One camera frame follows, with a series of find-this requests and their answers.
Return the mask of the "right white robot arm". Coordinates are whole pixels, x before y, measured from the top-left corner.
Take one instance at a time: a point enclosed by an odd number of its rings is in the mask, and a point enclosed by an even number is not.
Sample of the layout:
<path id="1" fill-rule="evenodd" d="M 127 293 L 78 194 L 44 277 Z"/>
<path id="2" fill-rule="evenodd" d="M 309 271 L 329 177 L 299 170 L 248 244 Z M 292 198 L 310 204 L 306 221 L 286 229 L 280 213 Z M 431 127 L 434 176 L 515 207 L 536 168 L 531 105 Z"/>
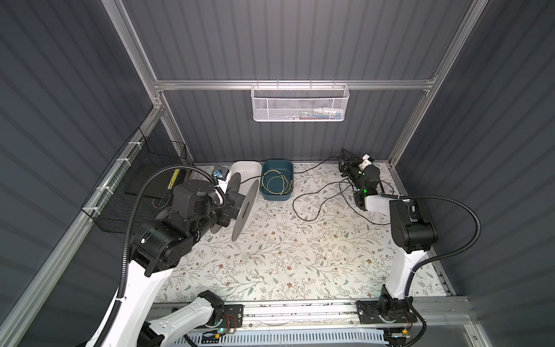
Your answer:
<path id="1" fill-rule="evenodd" d="M 386 323 L 397 322 L 402 317 L 413 319 L 413 299 L 410 288 L 416 273 L 423 266 L 461 254 L 470 249 L 481 235 L 482 225 L 477 214 L 464 203 L 439 195 L 388 195 L 379 193 L 382 187 L 381 171 L 368 154 L 357 156 L 343 148 L 338 158 L 338 170 L 354 188 L 355 211 L 384 213 L 388 218 L 390 235 L 397 252 L 389 278 L 375 309 Z M 475 231 L 470 241 L 456 250 L 427 257 L 429 250 L 439 240 L 427 202 L 440 200 L 452 203 L 466 211 L 473 219 Z"/>

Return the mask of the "teal plastic tray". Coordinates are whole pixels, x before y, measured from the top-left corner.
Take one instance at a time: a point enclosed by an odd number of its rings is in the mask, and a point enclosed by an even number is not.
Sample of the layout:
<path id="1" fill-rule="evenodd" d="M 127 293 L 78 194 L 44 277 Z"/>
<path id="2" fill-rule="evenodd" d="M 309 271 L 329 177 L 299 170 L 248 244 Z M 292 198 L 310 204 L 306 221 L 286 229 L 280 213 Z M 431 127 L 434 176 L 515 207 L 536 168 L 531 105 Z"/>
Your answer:
<path id="1" fill-rule="evenodd" d="M 269 201 L 289 200 L 293 192 L 293 163 L 270 159 L 262 165 L 260 192 Z"/>

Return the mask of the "yellow marker pen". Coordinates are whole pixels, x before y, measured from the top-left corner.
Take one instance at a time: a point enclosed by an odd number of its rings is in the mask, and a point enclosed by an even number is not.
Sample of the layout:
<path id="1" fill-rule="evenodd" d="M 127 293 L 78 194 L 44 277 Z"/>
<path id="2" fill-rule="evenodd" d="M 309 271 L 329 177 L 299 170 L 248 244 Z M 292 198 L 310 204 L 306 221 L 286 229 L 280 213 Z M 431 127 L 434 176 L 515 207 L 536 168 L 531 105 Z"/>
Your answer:
<path id="1" fill-rule="evenodd" d="M 173 172 L 173 174 L 172 174 L 172 176 L 169 180 L 167 190 L 172 190 L 173 189 L 173 186 L 175 185 L 176 180 L 179 178 L 180 171 L 181 171 L 180 169 L 175 169 L 174 170 L 174 172 Z"/>

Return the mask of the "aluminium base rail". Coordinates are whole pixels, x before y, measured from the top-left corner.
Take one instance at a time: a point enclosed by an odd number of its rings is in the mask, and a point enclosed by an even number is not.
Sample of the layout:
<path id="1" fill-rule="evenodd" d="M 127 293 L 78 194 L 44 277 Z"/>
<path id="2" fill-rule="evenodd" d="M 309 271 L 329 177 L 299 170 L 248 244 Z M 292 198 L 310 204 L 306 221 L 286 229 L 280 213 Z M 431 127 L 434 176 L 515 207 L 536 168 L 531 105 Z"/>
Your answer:
<path id="1" fill-rule="evenodd" d="M 240 302 L 244 307 L 244 330 L 324 329 L 324 328 L 401 328 L 412 334 L 421 327 L 419 321 L 409 325 L 406 318 L 385 322 L 375 316 L 361 322 L 361 313 L 373 312 L 376 299 L 368 299 L 368 309 L 359 309 L 357 299 L 314 299 L 290 301 Z M 429 327 L 440 325 L 477 325 L 477 316 L 464 296 L 417 296 L 413 306 Z"/>

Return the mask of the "white plastic tray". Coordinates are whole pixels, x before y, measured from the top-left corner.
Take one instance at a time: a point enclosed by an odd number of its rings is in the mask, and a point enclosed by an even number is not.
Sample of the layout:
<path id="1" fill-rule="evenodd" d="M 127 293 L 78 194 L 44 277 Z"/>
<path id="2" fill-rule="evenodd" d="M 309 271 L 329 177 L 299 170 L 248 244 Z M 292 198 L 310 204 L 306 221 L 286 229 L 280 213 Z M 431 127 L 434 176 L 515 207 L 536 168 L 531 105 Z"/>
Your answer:
<path id="1" fill-rule="evenodd" d="M 233 163 L 230 167 L 231 178 L 228 182 L 227 192 L 238 192 L 247 195 L 254 187 L 254 196 L 260 191 L 262 165 L 257 161 L 243 160 Z"/>

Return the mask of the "dark grey cable spool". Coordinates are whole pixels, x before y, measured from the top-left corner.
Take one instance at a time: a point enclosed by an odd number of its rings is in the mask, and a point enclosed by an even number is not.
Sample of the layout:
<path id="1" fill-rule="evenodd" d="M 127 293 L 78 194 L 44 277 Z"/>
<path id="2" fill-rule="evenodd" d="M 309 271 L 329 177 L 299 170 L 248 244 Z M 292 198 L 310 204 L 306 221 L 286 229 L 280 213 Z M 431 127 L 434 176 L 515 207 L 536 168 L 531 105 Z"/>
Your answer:
<path id="1" fill-rule="evenodd" d="M 259 180 L 256 177 L 245 184 L 241 183 L 241 173 L 231 175 L 226 192 L 231 197 L 231 220 L 235 221 L 232 233 L 232 241 L 236 241 L 243 231 L 249 214 L 254 206 L 254 201 L 259 189 Z"/>

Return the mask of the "items in white basket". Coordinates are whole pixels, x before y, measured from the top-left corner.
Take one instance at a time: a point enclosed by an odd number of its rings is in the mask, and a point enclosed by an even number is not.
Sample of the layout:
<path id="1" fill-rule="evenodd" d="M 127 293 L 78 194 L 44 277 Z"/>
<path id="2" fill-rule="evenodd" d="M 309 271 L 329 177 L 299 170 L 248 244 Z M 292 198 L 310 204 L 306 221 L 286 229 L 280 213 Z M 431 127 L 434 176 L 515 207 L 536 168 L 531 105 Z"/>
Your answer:
<path id="1" fill-rule="evenodd" d="M 313 108 L 296 110 L 285 115 L 286 120 L 328 120 L 342 121 L 345 111 L 342 108 Z"/>

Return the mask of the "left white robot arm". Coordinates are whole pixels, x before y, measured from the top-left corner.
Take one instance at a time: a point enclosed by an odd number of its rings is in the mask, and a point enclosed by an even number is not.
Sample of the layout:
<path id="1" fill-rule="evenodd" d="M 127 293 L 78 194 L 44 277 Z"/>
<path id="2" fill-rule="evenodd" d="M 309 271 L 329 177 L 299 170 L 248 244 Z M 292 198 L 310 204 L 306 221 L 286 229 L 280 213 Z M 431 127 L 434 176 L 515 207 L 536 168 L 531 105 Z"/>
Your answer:
<path id="1" fill-rule="evenodd" d="M 173 187 L 173 200 L 155 220 L 134 228 L 144 193 L 166 172 L 194 171 L 202 179 Z M 137 193 L 124 234 L 119 285 L 101 324 L 86 346 L 168 346 L 179 338 L 195 345 L 187 335 L 208 328 L 204 339 L 216 341 L 237 327 L 225 313 L 225 302 L 206 290 L 190 304 L 157 320 L 147 320 L 161 286 L 182 257 L 211 229 L 227 227 L 244 200 L 238 192 L 240 173 L 217 166 L 212 173 L 196 166 L 166 166 L 145 180 Z"/>

